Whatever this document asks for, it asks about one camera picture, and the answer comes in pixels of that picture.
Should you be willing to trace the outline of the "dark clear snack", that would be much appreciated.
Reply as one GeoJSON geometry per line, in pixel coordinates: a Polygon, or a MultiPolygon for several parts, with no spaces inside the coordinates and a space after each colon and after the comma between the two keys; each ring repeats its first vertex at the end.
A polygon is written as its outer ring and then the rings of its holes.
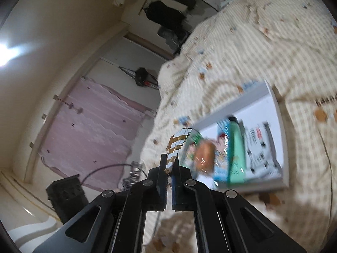
{"type": "Polygon", "coordinates": [[[130,171],[128,173],[128,177],[122,180],[122,186],[124,191],[130,189],[134,184],[138,183],[142,176],[147,178],[147,174],[143,169],[143,164],[132,161],[129,166],[130,171]]]}

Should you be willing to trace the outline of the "green snack packet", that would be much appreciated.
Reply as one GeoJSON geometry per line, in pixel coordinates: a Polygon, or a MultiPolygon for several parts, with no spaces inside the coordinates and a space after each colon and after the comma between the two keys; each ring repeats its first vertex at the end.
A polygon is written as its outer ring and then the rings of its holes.
{"type": "Polygon", "coordinates": [[[191,171],[195,170],[194,156],[199,144],[202,142],[203,136],[200,133],[195,133],[187,140],[186,151],[183,164],[191,171]]]}

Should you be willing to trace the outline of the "blue cartoon girl candy packet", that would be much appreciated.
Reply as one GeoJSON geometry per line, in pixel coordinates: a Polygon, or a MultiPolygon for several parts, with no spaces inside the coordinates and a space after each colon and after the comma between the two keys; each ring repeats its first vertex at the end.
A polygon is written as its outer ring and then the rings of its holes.
{"type": "Polygon", "coordinates": [[[217,122],[217,138],[215,140],[215,158],[213,179],[215,182],[227,182],[229,175],[229,152],[230,146],[230,127],[231,121],[225,118],[217,122]]]}

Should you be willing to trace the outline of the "brown orange biscuit box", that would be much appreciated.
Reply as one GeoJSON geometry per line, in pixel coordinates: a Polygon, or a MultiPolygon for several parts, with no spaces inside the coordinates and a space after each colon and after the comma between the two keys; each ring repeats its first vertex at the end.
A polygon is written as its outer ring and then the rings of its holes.
{"type": "Polygon", "coordinates": [[[170,174],[176,159],[182,159],[184,157],[194,134],[194,129],[185,127],[170,137],[166,148],[167,161],[164,170],[165,173],[170,174]]]}

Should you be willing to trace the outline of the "brown bread bun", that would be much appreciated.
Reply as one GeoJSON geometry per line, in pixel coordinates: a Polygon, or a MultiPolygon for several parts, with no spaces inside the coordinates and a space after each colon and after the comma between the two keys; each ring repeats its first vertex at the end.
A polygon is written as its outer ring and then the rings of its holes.
{"type": "Polygon", "coordinates": [[[210,140],[203,140],[194,154],[195,168],[203,174],[210,174],[214,169],[215,144],[210,140]]]}

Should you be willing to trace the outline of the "mint green tube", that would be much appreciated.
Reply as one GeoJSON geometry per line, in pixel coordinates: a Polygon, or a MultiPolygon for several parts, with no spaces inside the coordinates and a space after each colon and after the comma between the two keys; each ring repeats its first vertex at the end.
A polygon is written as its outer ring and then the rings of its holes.
{"type": "Polygon", "coordinates": [[[237,119],[230,116],[229,121],[229,172],[227,181],[229,184],[241,184],[245,182],[246,178],[245,142],[237,119]]]}

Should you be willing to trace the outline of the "black white tissue pack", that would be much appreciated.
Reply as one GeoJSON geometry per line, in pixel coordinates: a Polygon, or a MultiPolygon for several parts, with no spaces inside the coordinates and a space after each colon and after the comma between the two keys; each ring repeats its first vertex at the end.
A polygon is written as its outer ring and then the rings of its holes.
{"type": "Polygon", "coordinates": [[[267,122],[245,128],[246,180],[261,182],[282,176],[282,166],[276,160],[273,137],[267,122]]]}

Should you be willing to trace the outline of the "pink lace curtain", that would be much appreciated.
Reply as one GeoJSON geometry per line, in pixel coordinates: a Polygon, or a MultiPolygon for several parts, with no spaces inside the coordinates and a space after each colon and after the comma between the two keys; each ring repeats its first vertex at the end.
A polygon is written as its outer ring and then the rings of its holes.
{"type": "Polygon", "coordinates": [[[92,79],[81,78],[57,112],[39,150],[62,176],[79,175],[95,190],[116,189],[136,135],[151,109],[92,79]]]}

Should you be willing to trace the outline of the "white shallow cardboard box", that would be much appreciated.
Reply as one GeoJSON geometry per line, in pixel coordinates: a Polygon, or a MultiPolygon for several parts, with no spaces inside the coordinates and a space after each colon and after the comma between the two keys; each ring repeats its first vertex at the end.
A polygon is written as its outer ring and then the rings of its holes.
{"type": "Polygon", "coordinates": [[[193,124],[205,139],[216,139],[217,123],[234,117],[241,128],[245,164],[239,168],[239,181],[219,182],[194,173],[193,177],[210,189],[240,193],[282,190],[290,185],[289,155],[285,128],[275,94],[266,82],[259,82],[237,99],[193,124]]]}

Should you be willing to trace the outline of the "black hanging bag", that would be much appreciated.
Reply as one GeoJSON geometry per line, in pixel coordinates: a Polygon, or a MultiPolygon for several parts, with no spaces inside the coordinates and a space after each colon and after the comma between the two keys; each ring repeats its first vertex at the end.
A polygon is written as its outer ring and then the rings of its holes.
{"type": "Polygon", "coordinates": [[[125,74],[131,77],[137,86],[149,87],[159,90],[157,78],[148,72],[145,68],[140,67],[137,70],[131,70],[122,66],[118,66],[119,70],[122,70],[125,74]]]}

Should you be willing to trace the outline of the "black hanging clothes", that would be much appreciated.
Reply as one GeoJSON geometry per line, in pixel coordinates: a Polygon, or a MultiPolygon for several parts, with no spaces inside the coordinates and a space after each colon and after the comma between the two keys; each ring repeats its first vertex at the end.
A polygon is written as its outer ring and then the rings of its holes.
{"type": "Polygon", "coordinates": [[[157,35],[174,55],[180,52],[190,34],[184,22],[196,4],[196,0],[150,0],[143,8],[147,19],[159,25],[157,35]]]}

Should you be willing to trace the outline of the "cream checkered bed quilt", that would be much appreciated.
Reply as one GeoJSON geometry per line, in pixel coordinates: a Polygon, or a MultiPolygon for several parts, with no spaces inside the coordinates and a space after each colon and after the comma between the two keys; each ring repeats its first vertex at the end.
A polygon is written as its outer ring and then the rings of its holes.
{"type": "Polygon", "coordinates": [[[197,122],[267,81],[289,152],[290,188],[248,196],[308,252],[336,227],[336,31],[320,0],[236,0],[200,23],[158,75],[161,102],[140,159],[159,165],[178,120],[197,122]]]}

